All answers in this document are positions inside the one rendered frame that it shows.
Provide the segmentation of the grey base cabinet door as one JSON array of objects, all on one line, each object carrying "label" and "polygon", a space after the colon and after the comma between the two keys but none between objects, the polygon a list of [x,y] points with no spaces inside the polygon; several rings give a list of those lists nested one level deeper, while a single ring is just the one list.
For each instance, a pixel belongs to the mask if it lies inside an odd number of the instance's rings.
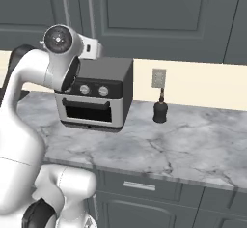
[{"label": "grey base cabinet door", "polygon": [[247,217],[199,209],[193,228],[247,228]]},{"label": "grey base cabinet door", "polygon": [[98,228],[193,228],[196,208],[104,191],[96,192],[98,220],[93,197],[89,214]]}]

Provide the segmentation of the black and silver toaster oven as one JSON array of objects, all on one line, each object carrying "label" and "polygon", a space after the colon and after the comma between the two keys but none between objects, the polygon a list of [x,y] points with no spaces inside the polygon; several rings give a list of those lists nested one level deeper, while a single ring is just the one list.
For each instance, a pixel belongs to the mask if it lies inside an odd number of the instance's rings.
[{"label": "black and silver toaster oven", "polygon": [[[81,85],[88,85],[90,93],[83,95],[79,88]],[[101,86],[108,88],[107,96],[101,96],[98,89]],[[82,60],[80,71],[74,83],[65,92],[56,91],[55,94],[77,95],[86,97],[123,99],[124,122],[126,120],[130,105],[133,100],[133,60],[126,58],[100,58],[97,60]],[[101,119],[110,118],[110,108],[107,111],[99,110],[97,114]],[[119,131],[120,128],[105,128],[103,126],[77,125],[61,121],[66,127],[71,128],[91,128],[98,130]]]}]

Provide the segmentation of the toaster oven door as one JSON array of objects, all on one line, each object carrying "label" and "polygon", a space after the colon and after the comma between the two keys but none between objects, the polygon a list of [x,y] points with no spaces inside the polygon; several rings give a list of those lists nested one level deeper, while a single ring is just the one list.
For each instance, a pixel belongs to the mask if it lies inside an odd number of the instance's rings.
[{"label": "toaster oven door", "polygon": [[[63,106],[62,98],[69,101],[105,104],[110,102],[110,118],[103,120],[97,114],[99,110]],[[124,103],[123,99],[108,99],[97,97],[86,97],[77,95],[55,94],[55,100],[60,120],[77,125],[103,126],[105,128],[120,128],[124,125]]]}]

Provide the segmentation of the black soap dispenser bottle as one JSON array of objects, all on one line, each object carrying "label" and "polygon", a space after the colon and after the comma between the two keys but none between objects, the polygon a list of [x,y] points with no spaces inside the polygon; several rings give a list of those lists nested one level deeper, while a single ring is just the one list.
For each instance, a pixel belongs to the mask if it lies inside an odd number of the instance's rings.
[{"label": "black soap dispenser bottle", "polygon": [[161,89],[158,102],[153,106],[153,120],[156,123],[163,124],[167,121],[168,105],[164,101],[164,89]]}]

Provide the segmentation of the grey drawer front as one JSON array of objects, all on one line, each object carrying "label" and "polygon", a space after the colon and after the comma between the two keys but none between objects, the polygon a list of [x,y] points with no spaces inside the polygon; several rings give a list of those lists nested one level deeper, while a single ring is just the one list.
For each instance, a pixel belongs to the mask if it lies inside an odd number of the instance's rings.
[{"label": "grey drawer front", "polygon": [[247,193],[206,187],[200,207],[209,211],[247,216]]},{"label": "grey drawer front", "polygon": [[[156,191],[125,187],[124,181],[155,185]],[[100,172],[101,189],[137,198],[147,198],[189,207],[197,207],[203,194],[203,188],[198,185],[183,184],[167,180],[158,180],[144,176],[127,175],[118,172]]]}]

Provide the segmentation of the grey wall outlet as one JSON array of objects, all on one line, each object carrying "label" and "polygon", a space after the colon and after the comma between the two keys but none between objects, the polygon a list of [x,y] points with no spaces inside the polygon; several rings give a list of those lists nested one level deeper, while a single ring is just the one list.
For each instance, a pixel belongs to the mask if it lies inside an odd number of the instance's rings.
[{"label": "grey wall outlet", "polygon": [[152,70],[152,88],[164,88],[166,80],[166,71],[163,69],[153,69]]}]

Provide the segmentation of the grey wall cabinet door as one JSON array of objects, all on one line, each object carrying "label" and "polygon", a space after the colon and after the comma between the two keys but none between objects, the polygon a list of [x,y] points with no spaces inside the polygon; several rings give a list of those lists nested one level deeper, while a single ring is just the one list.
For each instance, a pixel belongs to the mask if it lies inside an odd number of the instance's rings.
[{"label": "grey wall cabinet door", "polygon": [[237,2],[224,63],[247,66],[247,0]]},{"label": "grey wall cabinet door", "polygon": [[[69,0],[71,27],[81,30],[78,0]],[[0,50],[27,43],[39,47],[45,30],[66,24],[63,0],[0,0]]]},{"label": "grey wall cabinet door", "polygon": [[[94,0],[96,38],[108,57],[221,63],[238,0]],[[80,0],[91,37],[88,0]]]}]

